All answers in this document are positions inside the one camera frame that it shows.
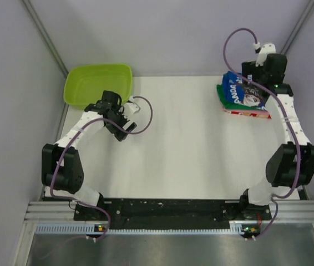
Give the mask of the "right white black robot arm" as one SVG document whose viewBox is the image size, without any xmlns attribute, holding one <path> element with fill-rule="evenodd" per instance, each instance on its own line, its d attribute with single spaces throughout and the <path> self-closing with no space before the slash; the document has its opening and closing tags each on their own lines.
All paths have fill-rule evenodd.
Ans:
<svg viewBox="0 0 314 266">
<path fill-rule="evenodd" d="M 283 81 L 286 66 L 286 56 L 277 53 L 268 54 L 261 65 L 255 61 L 241 64 L 242 76 L 248 79 L 246 84 L 262 86 L 265 108 L 274 123 L 278 143 L 266 163 L 265 176 L 240 197 L 238 211 L 244 219 L 252 219 L 270 203 L 276 195 L 274 188 L 288 187 L 288 192 L 279 195 L 285 199 L 298 187 L 309 184 L 314 174 L 314 145 L 297 117 L 291 86 Z"/>
</svg>

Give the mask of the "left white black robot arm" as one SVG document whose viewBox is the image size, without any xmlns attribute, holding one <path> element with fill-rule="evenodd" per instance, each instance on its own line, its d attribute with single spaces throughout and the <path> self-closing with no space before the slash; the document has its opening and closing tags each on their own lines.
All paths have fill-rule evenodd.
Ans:
<svg viewBox="0 0 314 266">
<path fill-rule="evenodd" d="M 49 187 L 55 198 L 76 200 L 87 204 L 86 213 L 92 219 L 105 215 L 100 203 L 102 195 L 84 184 L 80 152 L 101 129 L 109 131 L 118 141 L 126 139 L 136 128 L 130 117 L 140 107 L 131 97 L 125 104 L 112 91 L 103 91 L 102 98 L 89 104 L 78 122 L 57 142 L 42 148 L 42 184 Z"/>
</svg>

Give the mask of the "aluminium frame rail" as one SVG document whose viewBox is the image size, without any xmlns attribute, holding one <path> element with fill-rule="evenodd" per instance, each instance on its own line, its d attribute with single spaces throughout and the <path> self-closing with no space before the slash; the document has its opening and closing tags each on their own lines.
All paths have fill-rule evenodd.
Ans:
<svg viewBox="0 0 314 266">
<path fill-rule="evenodd" d="M 314 200 L 278 200 L 275 223 L 314 223 Z M 72 222 L 76 203 L 29 202 L 26 222 Z"/>
</svg>

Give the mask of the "folded red patterned t shirt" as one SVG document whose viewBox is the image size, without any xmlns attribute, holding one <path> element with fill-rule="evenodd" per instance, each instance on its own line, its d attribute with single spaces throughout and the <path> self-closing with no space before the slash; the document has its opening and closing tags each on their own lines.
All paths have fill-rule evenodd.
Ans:
<svg viewBox="0 0 314 266">
<path fill-rule="evenodd" d="M 271 115 L 267 111 L 262 110 L 245 110 L 245 109 L 227 109 L 225 107 L 222 110 L 228 114 L 242 115 L 249 117 L 258 117 L 263 119 L 271 119 Z"/>
</svg>

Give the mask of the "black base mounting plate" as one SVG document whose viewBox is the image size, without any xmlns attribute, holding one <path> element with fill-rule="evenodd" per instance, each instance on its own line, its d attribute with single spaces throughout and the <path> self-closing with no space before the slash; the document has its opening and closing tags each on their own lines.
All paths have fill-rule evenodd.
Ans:
<svg viewBox="0 0 314 266">
<path fill-rule="evenodd" d="M 226 229 L 230 221 L 269 221 L 269 206 L 257 207 L 245 199 L 105 198 L 96 209 L 78 205 L 74 220 L 110 220 L 111 229 Z"/>
</svg>

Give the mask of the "folded green t shirt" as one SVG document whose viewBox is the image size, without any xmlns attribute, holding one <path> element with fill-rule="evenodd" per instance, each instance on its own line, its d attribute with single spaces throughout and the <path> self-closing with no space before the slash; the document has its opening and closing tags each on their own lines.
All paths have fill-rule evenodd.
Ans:
<svg viewBox="0 0 314 266">
<path fill-rule="evenodd" d="M 223 92 L 222 85 L 218 84 L 216 86 L 216 92 L 217 92 L 217 95 L 219 97 L 219 100 L 220 100 L 221 105 L 222 105 L 223 108 L 228 109 L 228 110 L 231 110 L 231 109 L 235 108 L 234 103 L 230 103 L 230 102 L 228 102 L 226 100 L 224 92 Z"/>
</svg>

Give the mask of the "aluminium corner post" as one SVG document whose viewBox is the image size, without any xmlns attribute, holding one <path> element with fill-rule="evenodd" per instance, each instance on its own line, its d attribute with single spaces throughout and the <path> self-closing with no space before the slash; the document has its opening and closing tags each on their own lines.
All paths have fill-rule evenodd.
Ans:
<svg viewBox="0 0 314 266">
<path fill-rule="evenodd" d="M 66 78 L 68 76 L 68 69 L 63 63 L 61 56 L 59 55 L 51 37 L 49 36 L 44 24 L 42 23 L 37 11 L 35 10 L 34 6 L 32 5 L 31 1 L 29 0 L 20 0 L 20 3 L 23 5 L 24 9 L 26 10 L 27 14 L 29 15 L 30 19 L 34 23 L 40 37 L 42 38 L 45 46 L 47 47 L 50 55 L 52 56 L 53 60 L 55 61 L 57 67 L 59 68 L 62 75 Z"/>
<path fill-rule="evenodd" d="M 296 38 L 314 12 L 314 1 L 276 1 L 270 9 L 267 40 L 288 55 Z"/>
</svg>

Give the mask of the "lime green plastic tub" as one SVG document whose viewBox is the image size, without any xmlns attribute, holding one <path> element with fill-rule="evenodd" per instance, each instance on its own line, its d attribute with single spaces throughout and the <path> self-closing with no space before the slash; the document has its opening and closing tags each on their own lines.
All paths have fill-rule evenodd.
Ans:
<svg viewBox="0 0 314 266">
<path fill-rule="evenodd" d="M 133 72 L 127 64 L 93 64 L 73 68 L 67 75 L 63 99 L 76 109 L 96 103 L 103 92 L 117 93 L 126 103 L 133 91 Z"/>
</svg>

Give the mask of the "blue printed t shirt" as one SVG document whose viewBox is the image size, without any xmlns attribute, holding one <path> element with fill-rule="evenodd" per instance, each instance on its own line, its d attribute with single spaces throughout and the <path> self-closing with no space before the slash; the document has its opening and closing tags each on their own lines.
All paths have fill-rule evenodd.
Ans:
<svg viewBox="0 0 314 266">
<path fill-rule="evenodd" d="M 227 103 L 263 111 L 266 110 L 264 91 L 252 84 L 244 83 L 233 72 L 228 71 L 223 75 L 221 86 Z"/>
</svg>

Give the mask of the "right aluminium corner post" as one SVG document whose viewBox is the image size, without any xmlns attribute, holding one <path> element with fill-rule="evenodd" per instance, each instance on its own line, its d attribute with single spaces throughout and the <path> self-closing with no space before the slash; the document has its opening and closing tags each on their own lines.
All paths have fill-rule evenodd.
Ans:
<svg viewBox="0 0 314 266">
<path fill-rule="evenodd" d="M 288 55 L 296 38 L 314 12 L 314 1 L 276 1 L 270 9 L 267 40 Z"/>
</svg>

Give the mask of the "left aluminium corner post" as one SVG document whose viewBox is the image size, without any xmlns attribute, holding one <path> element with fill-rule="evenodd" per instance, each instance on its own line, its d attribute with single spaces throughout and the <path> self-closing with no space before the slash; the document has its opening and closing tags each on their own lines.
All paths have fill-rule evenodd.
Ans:
<svg viewBox="0 0 314 266">
<path fill-rule="evenodd" d="M 47 47 L 50 55 L 52 56 L 53 60 L 55 61 L 57 67 L 59 68 L 62 75 L 66 78 L 68 76 L 68 69 L 63 63 L 61 56 L 59 55 L 51 37 L 49 36 L 44 24 L 42 23 L 37 11 L 35 10 L 34 6 L 32 5 L 31 1 L 29 0 L 20 0 L 20 3 L 23 5 L 24 9 L 26 10 L 27 14 L 29 15 L 30 19 L 34 23 L 40 37 L 42 38 L 45 46 Z"/>
</svg>

